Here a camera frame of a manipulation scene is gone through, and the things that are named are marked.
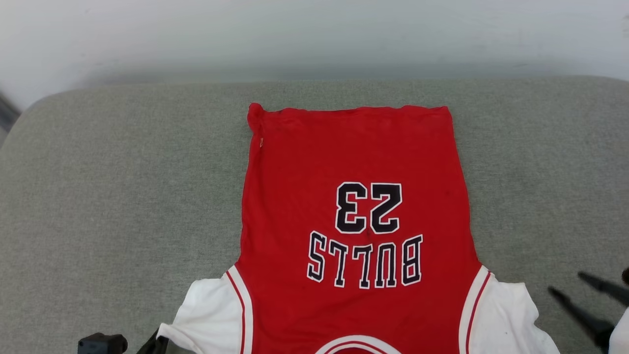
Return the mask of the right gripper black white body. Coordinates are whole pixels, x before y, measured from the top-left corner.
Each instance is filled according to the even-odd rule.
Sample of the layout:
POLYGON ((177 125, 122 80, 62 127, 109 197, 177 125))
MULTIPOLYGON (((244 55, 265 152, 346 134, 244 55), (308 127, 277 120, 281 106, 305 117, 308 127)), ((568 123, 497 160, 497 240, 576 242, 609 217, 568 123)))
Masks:
POLYGON ((629 354, 629 308, 626 309, 611 333, 608 352, 609 354, 629 354))

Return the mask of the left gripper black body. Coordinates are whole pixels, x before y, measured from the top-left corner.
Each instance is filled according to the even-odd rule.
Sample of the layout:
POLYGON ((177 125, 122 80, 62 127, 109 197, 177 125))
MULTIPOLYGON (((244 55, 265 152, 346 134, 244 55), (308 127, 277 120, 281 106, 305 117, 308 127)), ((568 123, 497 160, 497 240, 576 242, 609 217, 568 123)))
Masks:
POLYGON ((105 335, 95 332, 77 343, 78 354, 124 354, 128 349, 128 341, 121 334, 105 335))

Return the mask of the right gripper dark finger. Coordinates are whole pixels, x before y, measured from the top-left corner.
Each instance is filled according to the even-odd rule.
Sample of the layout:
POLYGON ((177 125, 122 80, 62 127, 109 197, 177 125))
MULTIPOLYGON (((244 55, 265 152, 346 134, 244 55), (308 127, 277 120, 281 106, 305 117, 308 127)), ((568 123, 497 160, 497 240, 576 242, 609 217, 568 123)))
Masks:
POLYGON ((548 292, 560 307, 581 327, 585 334, 601 350, 609 350, 610 337, 615 329, 611 322, 593 316, 588 311, 575 305, 572 300, 556 288, 548 288, 548 292))
POLYGON ((578 272, 577 276, 596 291, 609 295, 624 306, 629 306, 629 290, 627 287, 614 284, 586 272, 578 272))

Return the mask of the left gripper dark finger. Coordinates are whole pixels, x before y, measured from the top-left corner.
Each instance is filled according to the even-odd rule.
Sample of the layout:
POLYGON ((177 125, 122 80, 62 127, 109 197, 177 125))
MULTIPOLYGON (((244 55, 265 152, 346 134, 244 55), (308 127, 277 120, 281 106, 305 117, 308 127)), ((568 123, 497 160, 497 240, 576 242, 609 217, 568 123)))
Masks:
POLYGON ((160 336, 158 331, 155 331, 154 334, 140 347, 137 351, 137 354, 166 354, 167 347, 169 345, 169 339, 160 336))

